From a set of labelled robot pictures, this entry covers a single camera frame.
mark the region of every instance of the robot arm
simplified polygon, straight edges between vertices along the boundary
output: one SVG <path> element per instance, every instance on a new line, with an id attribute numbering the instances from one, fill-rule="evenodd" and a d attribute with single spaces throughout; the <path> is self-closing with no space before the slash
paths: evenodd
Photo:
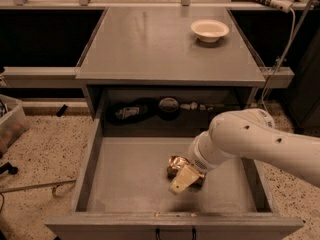
<path id="1" fill-rule="evenodd" d="M 320 187 L 320 139 L 274 127 L 272 117 L 260 109 L 216 116 L 209 130 L 190 145 L 190 165 L 178 172 L 169 190 L 178 194 L 196 181 L 199 173 L 208 173 L 235 157 L 271 164 Z"/>

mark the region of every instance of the open drawer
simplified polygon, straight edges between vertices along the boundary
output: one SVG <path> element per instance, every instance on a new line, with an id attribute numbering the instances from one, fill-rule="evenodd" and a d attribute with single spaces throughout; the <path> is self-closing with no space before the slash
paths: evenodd
<path id="1" fill-rule="evenodd" d="M 76 184 L 72 211 L 46 225 L 67 239 L 282 239 L 303 226 L 280 217 L 261 163 L 229 160 L 207 175 L 200 189 L 168 191 L 168 160 L 185 156 L 193 137 L 208 127 L 210 113 L 185 111 L 172 121 L 157 116 L 114 126 L 114 103 L 174 96 L 207 103 L 210 90 L 106 88 L 100 100 Z"/>

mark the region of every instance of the speckled floor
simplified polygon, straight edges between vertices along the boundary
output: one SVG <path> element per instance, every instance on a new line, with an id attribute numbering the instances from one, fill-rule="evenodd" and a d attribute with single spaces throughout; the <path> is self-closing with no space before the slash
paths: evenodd
<path id="1" fill-rule="evenodd" d="M 268 104 L 280 130 L 292 132 L 294 127 L 276 102 Z M 92 119 L 89 115 L 28 115 L 31 128 L 25 132 L 0 160 L 19 168 L 17 175 L 0 175 L 0 188 L 76 179 Z M 319 136 L 319 131 L 309 134 Z M 311 186 L 270 165 L 264 165 L 281 216 L 300 217 L 302 229 L 286 240 L 320 239 L 320 189 Z M 72 185 L 7 193 L 0 214 L 0 228 L 7 239 L 53 240 L 55 235 L 44 225 L 44 219 L 69 211 Z"/>

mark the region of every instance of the white cable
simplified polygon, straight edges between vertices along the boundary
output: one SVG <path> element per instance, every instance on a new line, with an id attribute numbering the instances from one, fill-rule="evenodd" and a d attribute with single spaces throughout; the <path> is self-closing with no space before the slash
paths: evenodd
<path id="1" fill-rule="evenodd" d="M 265 105 L 265 98 L 266 98 L 266 95 L 269 91 L 269 88 L 268 88 L 268 84 L 270 83 L 270 80 L 274 77 L 274 75 L 279 71 L 283 61 L 284 61 L 284 58 L 287 54 L 287 51 L 289 50 L 290 46 L 291 46 L 291 43 L 293 41 L 293 33 L 294 33 L 294 27 L 295 27 L 295 22 L 296 22 L 296 14 L 294 12 L 294 10 L 292 8 L 290 8 L 290 11 L 292 13 L 292 24 L 291 24 L 291 31 L 290 31 L 290 36 L 289 36 L 289 41 L 287 43 L 287 46 L 286 48 L 284 49 L 284 52 L 282 53 L 282 56 L 281 58 L 277 61 L 277 64 L 272 67 L 272 70 L 273 70 L 273 73 L 272 75 L 270 75 L 268 78 L 267 78 L 267 81 L 263 87 L 263 90 L 262 90 L 262 94 L 261 94 L 261 99 L 260 99 L 260 103 L 261 105 L 263 106 L 263 109 L 268 111 L 266 105 Z"/>

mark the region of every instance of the bowl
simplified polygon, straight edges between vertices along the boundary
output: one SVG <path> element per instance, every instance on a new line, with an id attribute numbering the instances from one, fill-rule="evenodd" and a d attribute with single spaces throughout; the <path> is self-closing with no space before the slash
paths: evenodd
<path id="1" fill-rule="evenodd" d="M 197 20 L 191 24 L 192 31 L 206 43 L 214 43 L 229 33 L 226 24 L 217 20 Z"/>

